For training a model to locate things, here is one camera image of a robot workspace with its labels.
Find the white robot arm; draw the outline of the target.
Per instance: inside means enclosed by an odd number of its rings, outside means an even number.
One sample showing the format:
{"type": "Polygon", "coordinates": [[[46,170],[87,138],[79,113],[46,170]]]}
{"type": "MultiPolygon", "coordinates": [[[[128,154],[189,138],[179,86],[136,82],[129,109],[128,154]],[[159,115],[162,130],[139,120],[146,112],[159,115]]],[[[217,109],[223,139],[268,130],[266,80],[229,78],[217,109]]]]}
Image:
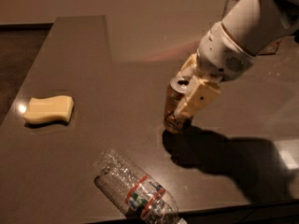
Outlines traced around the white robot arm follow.
{"type": "Polygon", "coordinates": [[[190,118],[211,103],[220,83],[239,78],[262,49],[295,33],[298,17],[298,0],[239,0],[206,32],[197,53],[178,72],[190,81],[174,116],[190,118]]]}

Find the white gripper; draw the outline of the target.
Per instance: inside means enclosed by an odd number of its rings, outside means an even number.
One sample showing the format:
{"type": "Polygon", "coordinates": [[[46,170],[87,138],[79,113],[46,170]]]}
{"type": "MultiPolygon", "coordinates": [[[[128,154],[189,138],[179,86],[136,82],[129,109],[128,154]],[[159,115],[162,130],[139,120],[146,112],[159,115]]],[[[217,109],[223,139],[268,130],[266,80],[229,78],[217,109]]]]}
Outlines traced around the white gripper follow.
{"type": "Polygon", "coordinates": [[[204,76],[220,77],[222,81],[238,79],[255,61],[226,34],[220,22],[216,22],[202,37],[197,55],[191,54],[178,71],[179,76],[192,77],[174,111],[178,119],[190,119],[220,94],[217,82],[201,79],[197,64],[204,76]]]}

